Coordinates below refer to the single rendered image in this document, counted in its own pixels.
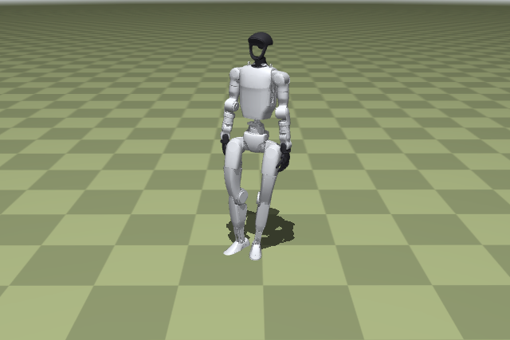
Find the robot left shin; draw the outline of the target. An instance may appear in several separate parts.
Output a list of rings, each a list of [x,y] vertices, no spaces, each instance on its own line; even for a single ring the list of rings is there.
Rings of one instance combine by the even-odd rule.
[[[271,203],[271,201],[270,201]],[[253,244],[256,244],[256,241],[260,245],[261,242],[261,235],[263,233],[263,230],[266,226],[268,215],[269,215],[269,207],[270,203],[263,201],[260,205],[257,206],[257,213],[256,213],[256,220],[255,220],[255,237]],[[260,247],[260,246],[259,246]]]

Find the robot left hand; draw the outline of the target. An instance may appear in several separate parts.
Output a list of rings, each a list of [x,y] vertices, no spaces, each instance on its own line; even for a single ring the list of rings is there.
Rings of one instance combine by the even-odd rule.
[[[286,169],[286,167],[288,166],[289,164],[289,159],[290,159],[290,154],[289,152],[291,152],[291,148],[289,148],[288,150],[286,150],[286,144],[285,143],[282,143],[280,145],[280,151],[282,152],[282,155],[280,157],[280,161],[279,163],[277,164],[276,168],[278,168],[280,166],[280,169],[277,171],[277,172],[281,172],[282,170]]]

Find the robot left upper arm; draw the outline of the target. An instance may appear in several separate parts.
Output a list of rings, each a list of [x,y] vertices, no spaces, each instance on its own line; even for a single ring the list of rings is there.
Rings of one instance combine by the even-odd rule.
[[[278,119],[286,119],[285,111],[288,107],[290,77],[286,72],[273,70],[272,78],[273,83],[277,86],[277,100],[279,104],[278,107],[275,107],[275,116]]]

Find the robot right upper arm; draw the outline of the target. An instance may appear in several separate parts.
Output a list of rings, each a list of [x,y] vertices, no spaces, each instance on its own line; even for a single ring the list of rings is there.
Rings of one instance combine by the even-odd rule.
[[[229,99],[225,102],[225,109],[236,111],[239,108],[238,97],[240,95],[239,73],[242,67],[232,68],[229,73]]]

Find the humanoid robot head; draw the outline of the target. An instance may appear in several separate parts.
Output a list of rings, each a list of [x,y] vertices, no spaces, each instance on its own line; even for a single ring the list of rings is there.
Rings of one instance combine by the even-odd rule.
[[[264,57],[265,51],[269,45],[273,44],[273,39],[267,34],[263,32],[253,34],[249,39],[249,53],[253,60],[255,60],[255,64],[252,65],[253,68],[263,68],[267,66],[262,66],[261,64],[267,64],[266,59]],[[259,49],[263,49],[262,53],[259,57],[253,55],[253,46],[257,46]],[[268,64],[267,64],[268,65]],[[268,65],[269,66],[269,65]],[[269,66],[270,67],[270,66]]]

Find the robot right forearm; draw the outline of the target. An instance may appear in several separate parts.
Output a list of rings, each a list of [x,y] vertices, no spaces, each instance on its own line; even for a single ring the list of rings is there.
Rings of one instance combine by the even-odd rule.
[[[235,118],[235,114],[232,111],[228,111],[225,109],[224,105],[224,119],[222,122],[222,132],[220,133],[221,139],[224,134],[227,134],[230,139],[230,132],[232,131],[233,127],[233,119]]]

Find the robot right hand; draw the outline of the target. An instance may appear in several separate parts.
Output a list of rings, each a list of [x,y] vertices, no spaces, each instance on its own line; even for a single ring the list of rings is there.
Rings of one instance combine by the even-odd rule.
[[[222,143],[223,154],[226,154],[226,145],[229,142],[229,136],[227,134],[224,134],[222,136],[222,140],[220,140],[220,141]]]

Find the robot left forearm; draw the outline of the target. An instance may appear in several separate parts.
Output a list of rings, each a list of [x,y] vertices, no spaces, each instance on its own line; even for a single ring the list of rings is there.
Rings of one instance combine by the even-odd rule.
[[[286,150],[288,150],[289,148],[292,147],[292,142],[290,140],[290,138],[291,138],[291,135],[290,135],[290,114],[289,114],[288,107],[286,108],[285,114],[286,114],[286,119],[282,119],[282,120],[278,121],[278,125],[280,128],[279,139],[280,139],[280,145],[282,143],[285,143]]]

